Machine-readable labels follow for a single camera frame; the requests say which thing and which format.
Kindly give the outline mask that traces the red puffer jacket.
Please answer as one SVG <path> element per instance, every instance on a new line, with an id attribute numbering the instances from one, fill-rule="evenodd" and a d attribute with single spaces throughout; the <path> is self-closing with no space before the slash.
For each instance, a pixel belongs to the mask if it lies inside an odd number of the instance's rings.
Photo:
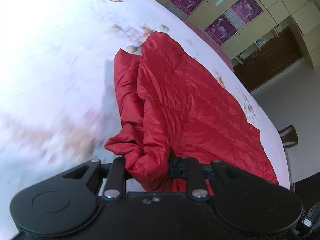
<path id="1" fill-rule="evenodd" d="M 125 158 L 148 192 L 185 190 L 169 176 L 169 159 L 217 159 L 277 183 L 260 132 L 238 101 L 165 33 L 152 33 L 141 54 L 119 50 L 114 86 L 121 130 L 105 148 Z"/>

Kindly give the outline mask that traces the white floral bed sheet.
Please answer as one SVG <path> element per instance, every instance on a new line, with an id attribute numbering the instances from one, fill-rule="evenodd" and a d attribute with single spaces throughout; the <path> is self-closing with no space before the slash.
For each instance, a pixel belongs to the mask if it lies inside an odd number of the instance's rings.
<path id="1" fill-rule="evenodd" d="M 281 186 L 291 178 L 279 134 L 219 49 L 155 0 L 1 0 L 1 239 L 17 229 L 13 196 L 92 158 L 120 131 L 113 62 L 164 32 L 240 103 Z"/>

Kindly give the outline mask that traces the wooden chair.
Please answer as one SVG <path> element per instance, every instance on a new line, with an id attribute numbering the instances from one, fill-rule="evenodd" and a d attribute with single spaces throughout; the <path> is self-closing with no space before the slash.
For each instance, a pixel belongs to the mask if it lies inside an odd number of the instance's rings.
<path id="1" fill-rule="evenodd" d="M 298 135 L 293 125 L 287 126 L 278 133 L 284 149 L 298 145 Z"/>

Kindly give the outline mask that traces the corner shelf unit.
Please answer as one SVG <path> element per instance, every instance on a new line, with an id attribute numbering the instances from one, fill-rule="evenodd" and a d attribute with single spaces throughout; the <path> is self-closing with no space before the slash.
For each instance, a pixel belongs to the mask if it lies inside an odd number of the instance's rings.
<path id="1" fill-rule="evenodd" d="M 233 66 L 235 67 L 237 64 L 244 63 L 244 59 L 256 53 L 256 51 L 261 51 L 263 45 L 265 45 L 272 38 L 278 37 L 277 28 L 278 25 L 274 27 L 271 31 L 266 33 L 264 36 L 256 40 L 252 45 L 250 45 L 247 49 L 245 49 L 243 52 L 237 55 L 234 59 L 232 59 Z"/>

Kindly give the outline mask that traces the pink plaid bed cover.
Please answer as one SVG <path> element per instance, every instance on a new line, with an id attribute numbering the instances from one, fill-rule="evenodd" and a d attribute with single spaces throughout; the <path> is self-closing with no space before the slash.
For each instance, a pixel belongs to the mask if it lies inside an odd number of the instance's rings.
<path id="1" fill-rule="evenodd" d="M 192 23 L 184 20 L 184 23 L 192 29 L 206 44 L 208 44 L 224 61 L 225 64 L 229 67 L 229 69 L 234 72 L 234 67 L 229 59 L 229 57 L 223 52 L 223 50 L 202 30 L 200 30 L 197 26 L 193 25 Z"/>

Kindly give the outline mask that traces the lower right purple poster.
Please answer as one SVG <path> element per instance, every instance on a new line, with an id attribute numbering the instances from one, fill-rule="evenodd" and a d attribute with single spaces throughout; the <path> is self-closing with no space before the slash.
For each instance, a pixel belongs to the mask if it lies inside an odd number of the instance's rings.
<path id="1" fill-rule="evenodd" d="M 221 15 L 204 32 L 218 45 L 223 45 L 236 32 L 237 28 L 224 15 Z"/>

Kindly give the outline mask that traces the purple poster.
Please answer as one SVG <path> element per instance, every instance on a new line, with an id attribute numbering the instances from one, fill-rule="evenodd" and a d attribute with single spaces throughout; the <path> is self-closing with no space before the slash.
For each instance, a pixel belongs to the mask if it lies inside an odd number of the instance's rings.
<path id="1" fill-rule="evenodd" d="M 263 8 L 256 0 L 238 0 L 223 15 L 240 30 L 262 12 Z"/>
<path id="2" fill-rule="evenodd" d="M 236 32 L 237 28 L 224 15 L 221 15 L 204 32 L 218 45 L 223 45 Z"/>
<path id="3" fill-rule="evenodd" d="M 204 0 L 170 0 L 165 6 L 178 18 L 185 20 Z"/>

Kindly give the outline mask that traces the brown wooden door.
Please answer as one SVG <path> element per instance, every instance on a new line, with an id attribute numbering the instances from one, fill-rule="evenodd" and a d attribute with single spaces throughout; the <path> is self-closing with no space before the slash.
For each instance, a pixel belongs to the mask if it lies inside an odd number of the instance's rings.
<path id="1" fill-rule="evenodd" d="M 260 50 L 253 52 L 234 67 L 234 74 L 252 92 L 303 58 L 291 28 L 282 30 Z"/>

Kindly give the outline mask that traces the cream wardrobe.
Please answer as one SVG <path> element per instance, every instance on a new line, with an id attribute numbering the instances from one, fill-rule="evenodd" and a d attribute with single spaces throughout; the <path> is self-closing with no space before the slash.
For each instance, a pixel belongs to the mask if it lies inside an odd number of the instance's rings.
<path id="1" fill-rule="evenodd" d="M 313 68 L 319 67 L 319 0 L 156 0 L 200 29 L 230 59 L 288 24 Z"/>

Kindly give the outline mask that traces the upper right purple poster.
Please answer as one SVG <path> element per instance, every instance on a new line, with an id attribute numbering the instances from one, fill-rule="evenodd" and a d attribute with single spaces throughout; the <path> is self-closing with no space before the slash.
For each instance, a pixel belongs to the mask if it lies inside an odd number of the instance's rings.
<path id="1" fill-rule="evenodd" d="M 240 30 L 262 12 L 263 8 L 256 0 L 238 0 L 223 15 Z"/>

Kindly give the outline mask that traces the lower left purple poster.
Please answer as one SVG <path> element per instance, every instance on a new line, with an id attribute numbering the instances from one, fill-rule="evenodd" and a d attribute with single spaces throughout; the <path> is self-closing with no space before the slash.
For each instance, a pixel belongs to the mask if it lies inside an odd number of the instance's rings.
<path id="1" fill-rule="evenodd" d="M 204 0 L 170 0 L 165 6 L 178 18 L 185 20 Z"/>

